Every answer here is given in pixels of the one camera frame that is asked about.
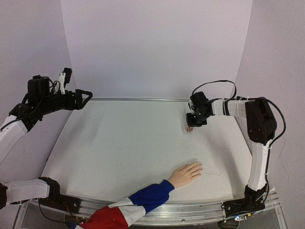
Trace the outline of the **mannequin hand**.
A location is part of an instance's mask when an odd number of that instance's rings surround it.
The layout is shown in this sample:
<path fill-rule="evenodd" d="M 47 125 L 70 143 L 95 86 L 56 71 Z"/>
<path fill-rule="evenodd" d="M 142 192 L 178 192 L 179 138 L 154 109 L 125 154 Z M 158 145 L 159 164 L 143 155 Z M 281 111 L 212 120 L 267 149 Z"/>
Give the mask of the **mannequin hand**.
<path fill-rule="evenodd" d="M 179 188 L 199 178 L 203 172 L 203 165 L 199 162 L 183 165 L 173 171 L 168 181 Z"/>

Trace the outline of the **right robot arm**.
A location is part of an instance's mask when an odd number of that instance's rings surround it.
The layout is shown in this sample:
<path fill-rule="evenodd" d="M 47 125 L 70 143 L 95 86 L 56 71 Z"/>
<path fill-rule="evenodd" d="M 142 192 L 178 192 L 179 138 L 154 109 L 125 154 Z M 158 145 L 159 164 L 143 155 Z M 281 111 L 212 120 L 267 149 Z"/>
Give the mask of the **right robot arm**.
<path fill-rule="evenodd" d="M 244 190 L 244 198 L 222 204 L 227 216 L 253 213 L 265 208 L 269 194 L 268 166 L 271 145 L 275 138 L 277 122 L 266 98 L 225 98 L 209 100 L 203 92 L 191 95 L 186 114 L 188 131 L 207 124 L 211 116 L 244 118 L 252 148 L 250 177 Z"/>

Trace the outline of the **red nail polish bottle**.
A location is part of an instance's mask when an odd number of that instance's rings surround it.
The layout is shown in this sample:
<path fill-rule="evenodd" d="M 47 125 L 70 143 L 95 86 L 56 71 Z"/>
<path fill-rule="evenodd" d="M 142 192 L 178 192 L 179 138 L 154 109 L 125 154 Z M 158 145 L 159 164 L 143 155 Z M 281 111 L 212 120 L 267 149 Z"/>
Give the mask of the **red nail polish bottle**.
<path fill-rule="evenodd" d="M 186 131 L 188 132 L 188 133 L 191 133 L 192 131 L 193 131 L 193 127 L 187 127 L 187 129 L 186 129 Z"/>

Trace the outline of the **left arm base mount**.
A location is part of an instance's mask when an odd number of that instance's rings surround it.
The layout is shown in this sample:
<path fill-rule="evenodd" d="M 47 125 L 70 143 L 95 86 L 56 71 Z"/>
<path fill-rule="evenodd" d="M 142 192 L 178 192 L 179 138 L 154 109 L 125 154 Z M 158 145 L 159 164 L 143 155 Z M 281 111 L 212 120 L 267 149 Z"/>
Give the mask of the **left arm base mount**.
<path fill-rule="evenodd" d="M 39 203 L 69 213 L 78 213 L 81 205 L 81 199 L 61 194 L 61 187 L 59 183 L 49 177 L 39 177 L 40 180 L 45 181 L 49 186 L 49 194 L 45 198 L 40 198 Z"/>

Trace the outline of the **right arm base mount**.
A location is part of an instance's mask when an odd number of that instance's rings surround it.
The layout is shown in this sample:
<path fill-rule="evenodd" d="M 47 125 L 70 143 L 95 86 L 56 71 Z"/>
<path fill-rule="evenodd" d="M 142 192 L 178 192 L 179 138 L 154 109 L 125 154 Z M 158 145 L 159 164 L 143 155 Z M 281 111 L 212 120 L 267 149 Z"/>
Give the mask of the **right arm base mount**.
<path fill-rule="evenodd" d="M 268 188 L 269 185 L 265 184 L 262 189 L 255 191 L 245 186 L 243 198 L 225 201 L 221 205 L 226 218 L 263 210 L 265 208 L 266 197 L 269 194 Z"/>

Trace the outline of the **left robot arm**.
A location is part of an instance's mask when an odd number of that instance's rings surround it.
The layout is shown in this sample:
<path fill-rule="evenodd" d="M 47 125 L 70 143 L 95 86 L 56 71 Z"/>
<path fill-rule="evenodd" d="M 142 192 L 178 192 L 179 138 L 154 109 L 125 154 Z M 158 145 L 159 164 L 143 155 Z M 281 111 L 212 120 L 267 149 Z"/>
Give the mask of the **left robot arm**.
<path fill-rule="evenodd" d="M 36 75 L 28 81 L 28 91 L 21 103 L 10 112 L 0 127 L 0 160 L 7 157 L 13 147 L 31 129 L 43 120 L 45 115 L 60 110 L 81 110 L 92 99 L 93 93 L 76 89 L 68 91 L 71 71 L 65 68 L 57 81 L 48 76 Z M 0 185 L 0 207 L 24 203 L 32 199 L 45 199 L 53 208 L 64 205 L 57 181 L 40 177 L 35 180 L 4 182 Z"/>

